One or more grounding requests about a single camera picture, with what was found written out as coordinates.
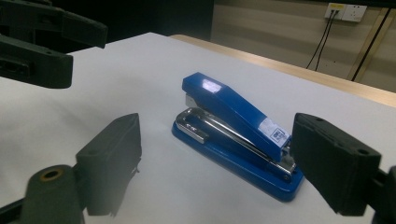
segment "wooden table edge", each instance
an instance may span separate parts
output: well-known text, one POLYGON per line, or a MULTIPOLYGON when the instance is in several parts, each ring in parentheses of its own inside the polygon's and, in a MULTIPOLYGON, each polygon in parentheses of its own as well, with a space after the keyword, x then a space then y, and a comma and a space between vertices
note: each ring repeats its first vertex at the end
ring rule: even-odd
POLYGON ((332 77, 302 67, 264 58, 262 56, 247 53, 238 49, 231 49, 186 35, 171 35, 170 37, 204 49, 209 49, 217 53, 222 53, 224 55, 231 56, 248 63, 254 63, 259 66, 271 68, 295 77, 313 81, 318 84, 337 89, 339 91, 349 92, 358 95, 359 97, 369 99, 383 105, 396 107, 396 93, 391 91, 383 91, 357 82, 348 81, 339 77, 332 77))

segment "electrical outlet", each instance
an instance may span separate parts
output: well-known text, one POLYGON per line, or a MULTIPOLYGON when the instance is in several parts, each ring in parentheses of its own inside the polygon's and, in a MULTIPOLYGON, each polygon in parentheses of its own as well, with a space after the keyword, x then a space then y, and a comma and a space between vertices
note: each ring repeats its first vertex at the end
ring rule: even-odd
POLYGON ((343 18, 344 11, 346 10, 346 7, 347 7, 346 4, 329 3, 326 13, 324 14, 324 18, 330 18, 330 15, 332 15, 332 17, 334 17, 335 11, 338 11, 338 13, 335 15, 334 19, 341 20, 343 18))
POLYGON ((366 6, 347 5, 341 20, 361 21, 361 18, 363 17, 366 8, 366 6))

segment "white table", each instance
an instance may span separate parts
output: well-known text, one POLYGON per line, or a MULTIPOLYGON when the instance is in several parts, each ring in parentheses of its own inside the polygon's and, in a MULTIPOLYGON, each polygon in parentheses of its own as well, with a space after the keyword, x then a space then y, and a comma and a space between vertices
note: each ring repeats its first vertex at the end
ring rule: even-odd
POLYGON ((396 164, 396 108, 155 34, 73 53, 73 85, 49 90, 0 78, 0 206, 24 196, 35 172, 74 165, 75 155, 109 122, 139 113, 143 157, 118 215, 91 223, 370 223, 333 213, 305 181, 281 203, 171 134, 187 108, 183 77, 221 81, 291 133, 294 114, 333 123, 396 164))

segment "black cable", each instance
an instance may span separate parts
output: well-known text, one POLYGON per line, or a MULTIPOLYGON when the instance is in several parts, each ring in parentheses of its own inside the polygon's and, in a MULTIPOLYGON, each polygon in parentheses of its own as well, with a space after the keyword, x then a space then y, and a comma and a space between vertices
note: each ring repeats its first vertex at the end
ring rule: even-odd
POLYGON ((312 55, 311 61, 309 61, 309 64, 306 66, 306 68, 308 68, 309 65, 311 65, 312 61, 313 61, 314 58, 315 58, 315 55, 317 55, 318 49, 319 49, 319 47, 320 47, 320 44, 321 44, 321 42, 323 41, 323 38, 324 38, 324 36, 325 36, 326 33, 327 33, 327 28, 328 28, 329 25, 330 25, 330 21, 331 21, 331 18, 332 18, 332 14, 333 14, 333 13, 334 13, 334 11, 332 10, 332 12, 330 13, 330 17, 329 17, 329 19, 327 20, 327 24, 326 24, 326 28, 324 29, 323 36, 322 36, 322 38, 320 39, 320 41, 319 41, 319 43, 318 43, 318 46, 317 46, 317 49, 315 50, 314 55, 312 55))
POLYGON ((318 61, 317 61, 317 66, 315 67, 315 71, 318 70, 318 66, 319 66, 319 62, 320 62, 320 57, 321 57, 321 53, 322 53, 322 51, 323 51, 323 49, 324 49, 324 46, 326 45, 327 37, 329 37, 330 29, 332 29, 332 22, 334 21, 334 18, 335 18, 335 16, 336 16, 337 14, 338 14, 338 11, 335 11, 334 16, 333 16, 333 17, 330 16, 330 26, 329 26, 329 29, 327 30, 326 38, 324 39, 323 45, 322 45, 322 47, 321 47, 321 49, 320 49, 319 56, 318 56, 318 61))

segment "blue stapler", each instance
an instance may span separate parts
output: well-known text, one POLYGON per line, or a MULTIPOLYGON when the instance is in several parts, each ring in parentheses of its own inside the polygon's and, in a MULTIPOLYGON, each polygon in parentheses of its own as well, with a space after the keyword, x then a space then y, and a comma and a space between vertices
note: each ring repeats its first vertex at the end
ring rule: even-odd
POLYGON ((304 176, 289 154, 291 136, 230 87, 201 73, 183 79, 186 104, 172 133, 212 161, 283 202, 304 176))

